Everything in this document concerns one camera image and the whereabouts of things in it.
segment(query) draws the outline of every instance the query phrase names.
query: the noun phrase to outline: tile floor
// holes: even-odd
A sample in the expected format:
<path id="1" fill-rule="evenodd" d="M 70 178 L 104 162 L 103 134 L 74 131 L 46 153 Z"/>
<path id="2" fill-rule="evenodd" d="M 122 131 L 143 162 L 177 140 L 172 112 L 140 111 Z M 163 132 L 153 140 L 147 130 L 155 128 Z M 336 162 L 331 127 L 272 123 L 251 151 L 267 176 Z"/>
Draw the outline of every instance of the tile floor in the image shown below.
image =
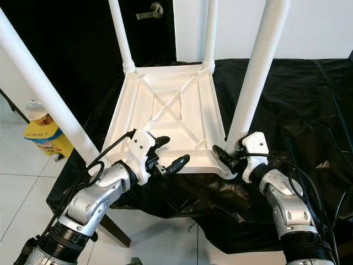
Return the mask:
<path id="1" fill-rule="evenodd" d="M 26 124 L 0 124 L 0 264 L 13 264 L 23 243 L 39 234 L 51 218 L 45 203 L 65 161 L 56 163 L 22 133 Z M 226 255 L 213 247 L 191 219 L 161 219 L 137 210 L 111 210 L 110 217 L 131 237 L 120 246 L 101 228 L 89 241 L 79 265 L 126 265 L 139 257 L 144 265 L 285 264 L 282 252 Z"/>

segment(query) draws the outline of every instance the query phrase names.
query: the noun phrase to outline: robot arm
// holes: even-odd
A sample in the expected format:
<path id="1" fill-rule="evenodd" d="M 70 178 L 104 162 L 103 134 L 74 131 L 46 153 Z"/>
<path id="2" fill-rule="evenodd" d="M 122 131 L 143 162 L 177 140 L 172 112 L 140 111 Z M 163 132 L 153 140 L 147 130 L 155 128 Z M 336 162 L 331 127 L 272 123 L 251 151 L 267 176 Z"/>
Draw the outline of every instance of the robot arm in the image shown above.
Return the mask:
<path id="1" fill-rule="evenodd" d="M 330 252 L 322 243 L 308 207 L 298 196 L 303 194 L 301 186 L 294 180 L 291 185 L 288 177 L 269 167 L 266 157 L 246 156 L 247 153 L 269 153 L 264 134 L 253 133 L 241 140 L 240 146 L 236 159 L 218 146 L 214 146 L 213 150 L 230 170 L 239 164 L 246 164 L 243 181 L 256 185 L 272 206 L 287 264 L 333 265 Z"/>
<path id="2" fill-rule="evenodd" d="M 126 162 L 118 161 L 104 169 L 95 183 L 77 192 L 25 263 L 20 259 L 25 260 L 26 256 L 21 255 L 15 264 L 77 264 L 78 256 L 87 241 L 94 240 L 95 230 L 113 202 L 132 185 L 145 184 L 151 174 L 176 173 L 189 161 L 190 156 L 185 155 L 167 168 L 158 164 L 155 150 L 169 140 L 166 136 L 154 138 L 144 130 L 137 130 L 130 141 Z"/>

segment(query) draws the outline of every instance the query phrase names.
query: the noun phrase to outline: black cable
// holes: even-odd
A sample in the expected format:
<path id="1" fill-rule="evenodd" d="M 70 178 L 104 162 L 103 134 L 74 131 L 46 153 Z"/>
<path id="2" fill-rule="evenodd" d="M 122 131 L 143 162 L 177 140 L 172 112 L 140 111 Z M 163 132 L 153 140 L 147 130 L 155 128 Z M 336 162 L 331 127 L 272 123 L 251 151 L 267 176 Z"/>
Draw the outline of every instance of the black cable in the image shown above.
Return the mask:
<path id="1" fill-rule="evenodd" d="M 331 237 L 331 240 L 332 240 L 332 244 L 335 244 L 335 236 L 334 236 L 334 233 L 333 233 L 333 230 L 330 226 L 330 223 L 328 221 L 328 217 L 327 217 L 327 214 L 326 212 L 324 211 L 324 204 L 322 202 L 322 199 L 321 199 L 321 196 L 314 184 L 314 182 L 312 181 L 312 179 L 309 177 L 309 175 L 304 171 L 302 170 L 301 168 L 299 168 L 296 164 L 290 162 L 290 161 L 287 161 L 281 157 L 277 157 L 277 156 L 273 156 L 273 155 L 269 155 L 269 154 L 264 154 L 264 153 L 245 153 L 244 154 L 245 157 L 248 157 L 248 156 L 260 156 L 260 157 L 269 157 L 269 158 L 273 158 L 273 159 L 276 159 L 276 160 L 280 160 L 290 166 L 292 166 L 293 168 L 297 169 L 304 177 L 305 179 L 308 181 L 308 183 L 310 184 L 311 188 L 312 188 L 312 191 L 314 192 L 314 195 L 315 195 L 315 200 L 317 201 L 318 203 L 318 210 L 319 210 L 319 214 L 320 216 L 323 217 L 323 220 L 321 221 L 324 221 L 327 226 L 328 226 L 328 234 L 329 236 Z M 299 192 L 296 190 L 296 187 L 293 185 L 293 182 L 290 181 L 290 185 L 292 187 L 292 189 L 295 191 L 296 194 L 299 194 Z M 334 254 L 335 254 L 335 258 L 333 259 L 333 261 L 335 261 L 335 263 L 337 265 L 339 265 L 339 257 L 338 257 L 338 252 L 337 252 L 337 246 L 334 245 Z"/>
<path id="2" fill-rule="evenodd" d="M 338 217 L 338 212 L 340 211 L 340 208 L 341 208 L 341 205 L 342 205 L 342 202 L 344 200 L 344 197 L 346 196 L 346 193 L 347 191 L 345 190 L 341 196 L 341 199 L 340 199 L 340 202 L 338 203 L 337 205 L 337 208 L 336 208 L 336 212 L 335 212 L 335 218 L 333 219 L 333 222 L 332 222 L 332 229 L 335 227 L 336 225 L 336 220 L 337 220 L 337 217 Z"/>
<path id="3" fill-rule="evenodd" d="M 292 175 L 289 175 L 288 180 L 289 180 L 289 184 L 291 185 L 291 187 L 292 187 L 292 189 L 293 189 L 294 183 L 293 183 L 293 177 L 292 177 Z M 294 190 L 294 193 L 295 193 L 299 198 L 301 198 L 302 201 L 304 201 L 303 195 L 300 194 L 300 193 L 297 191 L 297 189 L 293 189 L 293 190 Z"/>
<path id="4" fill-rule="evenodd" d="M 347 124 L 346 124 L 346 121 L 342 115 L 342 112 L 341 112 L 341 109 L 340 109 L 340 106 L 337 102 L 337 98 L 336 98 L 336 94 L 335 93 L 332 93 L 332 100 L 333 100 L 333 103 L 336 107 L 336 110 L 337 110 L 337 113 L 338 113 L 338 117 L 340 118 L 340 121 L 341 121 L 341 125 L 342 125 L 342 128 L 343 128 L 343 131 L 346 135 L 346 138 L 347 138 L 347 141 L 348 141 L 348 145 L 349 145 L 349 148 L 351 150 L 351 153 L 353 153 L 353 143 L 352 143 L 352 139 L 350 137 L 350 133 L 348 131 L 348 127 L 347 127 Z"/>
<path id="5" fill-rule="evenodd" d="M 351 163 L 348 161 L 347 157 L 343 154 L 340 146 L 338 145 L 335 136 L 333 135 L 332 129 L 330 127 L 327 128 L 328 133 L 332 139 L 332 142 L 334 144 L 334 146 L 336 147 L 337 151 L 339 151 L 339 153 L 341 154 L 343 160 L 346 162 L 346 164 L 348 165 L 348 167 L 353 171 L 353 166 L 351 165 Z"/>
<path id="6" fill-rule="evenodd" d="M 129 137 L 132 138 L 133 135 L 135 134 L 136 129 L 127 132 L 126 134 L 124 134 L 122 137 L 120 137 L 118 140 L 116 140 L 114 143 L 112 143 L 109 147 L 107 147 L 102 153 L 99 154 L 99 156 L 97 156 L 90 164 L 89 166 L 86 168 L 86 171 L 88 172 L 91 168 L 100 165 L 99 171 L 97 173 L 97 175 L 94 177 L 94 179 L 88 183 L 85 183 L 87 180 L 86 179 L 81 179 L 81 178 L 77 178 L 73 185 L 71 186 L 71 188 L 68 190 L 67 195 L 63 198 L 61 204 L 59 205 L 59 207 L 57 208 L 57 210 L 54 212 L 53 217 L 50 219 L 48 225 L 45 227 L 45 230 L 43 231 L 43 233 L 38 237 L 37 243 L 36 245 L 40 244 L 40 242 L 44 239 L 44 237 L 46 236 L 46 234 L 49 232 L 49 229 L 51 228 L 52 224 L 54 223 L 54 221 L 63 213 L 63 211 L 65 210 L 65 207 L 67 206 L 67 204 L 71 201 L 71 199 L 73 198 L 73 196 L 81 189 L 83 188 L 87 188 L 92 186 L 101 176 L 103 170 L 104 170 L 104 163 L 102 161 L 99 161 L 104 155 L 106 155 L 111 149 L 113 149 L 116 145 L 118 145 L 124 138 Z"/>
<path id="7" fill-rule="evenodd" d="M 192 228 L 194 225 L 196 225 L 196 224 L 197 224 L 197 222 L 194 222 L 192 225 L 189 226 L 189 228 L 188 228 L 188 232 L 189 232 L 189 233 L 191 233 L 191 228 Z"/>

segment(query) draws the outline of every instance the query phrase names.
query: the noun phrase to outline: black door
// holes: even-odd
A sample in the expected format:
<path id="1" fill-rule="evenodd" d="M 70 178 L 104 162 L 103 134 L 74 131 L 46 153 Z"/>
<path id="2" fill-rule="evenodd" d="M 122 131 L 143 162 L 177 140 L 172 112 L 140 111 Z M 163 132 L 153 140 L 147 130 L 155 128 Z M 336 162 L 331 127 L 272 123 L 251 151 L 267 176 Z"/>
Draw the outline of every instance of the black door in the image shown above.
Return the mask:
<path id="1" fill-rule="evenodd" d="M 136 66 L 175 61 L 173 0 L 160 0 L 163 16 L 137 20 L 150 0 L 120 0 Z M 49 80 L 81 124 L 99 104 L 122 61 L 108 0 L 0 0 Z"/>

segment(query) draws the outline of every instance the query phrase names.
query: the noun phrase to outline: black tarp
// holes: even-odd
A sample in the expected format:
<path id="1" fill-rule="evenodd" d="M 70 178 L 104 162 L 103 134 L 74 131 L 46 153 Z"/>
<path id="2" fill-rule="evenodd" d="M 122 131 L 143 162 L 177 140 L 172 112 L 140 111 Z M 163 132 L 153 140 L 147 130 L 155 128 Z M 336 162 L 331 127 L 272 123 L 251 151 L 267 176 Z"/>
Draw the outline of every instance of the black tarp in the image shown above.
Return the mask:
<path id="1" fill-rule="evenodd" d="M 226 134 L 247 65 L 247 59 L 216 61 L 213 80 Z M 122 73 L 116 76 L 115 84 L 86 124 L 86 132 L 99 149 L 123 80 Z M 250 128 L 250 132 L 265 133 L 271 154 L 298 164 L 310 174 L 331 220 L 346 192 L 335 227 L 338 243 L 352 239 L 353 232 L 353 155 L 351 135 L 346 133 L 353 131 L 352 113 L 350 60 L 274 60 Z M 293 173 L 289 166 L 269 161 L 284 174 Z M 74 152 L 48 196 L 51 209 L 82 168 L 84 162 Z M 150 178 L 146 185 L 133 186 L 112 208 L 141 209 L 162 218 L 190 216 L 225 253 L 280 249 L 269 205 L 256 188 L 240 178 L 225 181 L 214 174 Z"/>

